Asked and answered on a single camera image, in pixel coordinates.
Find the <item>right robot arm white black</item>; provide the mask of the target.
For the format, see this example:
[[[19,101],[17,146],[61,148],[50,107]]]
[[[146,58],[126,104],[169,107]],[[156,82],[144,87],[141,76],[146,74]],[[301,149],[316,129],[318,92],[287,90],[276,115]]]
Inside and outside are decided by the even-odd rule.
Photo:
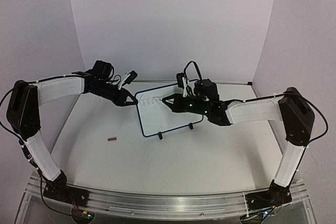
[[[275,208],[290,203],[290,185],[306,148],[314,141],[311,134],[318,108],[294,87],[267,97],[221,101],[217,85],[209,79],[197,80],[193,87],[188,85],[182,73],[177,75],[177,79],[177,85],[183,89],[183,93],[174,93],[161,100],[174,113],[202,115],[218,126],[254,121],[283,123],[287,145],[275,177],[267,190],[249,193],[245,199],[250,210]]]

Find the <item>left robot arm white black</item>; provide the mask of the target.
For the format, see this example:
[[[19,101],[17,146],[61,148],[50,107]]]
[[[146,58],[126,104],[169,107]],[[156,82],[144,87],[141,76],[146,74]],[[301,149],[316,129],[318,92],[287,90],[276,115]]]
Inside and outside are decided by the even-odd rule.
[[[40,180],[46,182],[42,196],[72,204],[87,205],[89,192],[67,184],[67,176],[56,164],[41,135],[39,108],[53,100],[71,95],[91,93],[111,101],[116,106],[137,105],[138,101],[127,89],[138,74],[132,70],[113,80],[114,67],[97,60],[92,69],[63,76],[27,82],[18,80],[7,92],[10,97],[6,118],[11,128],[7,131],[18,138],[27,161],[36,169]]]

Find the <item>blue framed small whiteboard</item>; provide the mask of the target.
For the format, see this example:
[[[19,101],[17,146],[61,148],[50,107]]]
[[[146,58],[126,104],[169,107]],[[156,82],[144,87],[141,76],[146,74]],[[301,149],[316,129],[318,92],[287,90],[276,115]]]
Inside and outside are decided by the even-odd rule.
[[[201,123],[202,115],[192,113],[174,113],[166,105],[155,98],[164,98],[183,90],[177,83],[160,85],[155,88],[146,88],[135,93],[138,100],[137,112],[142,135],[144,137],[157,136],[158,132],[171,130],[189,123]]]

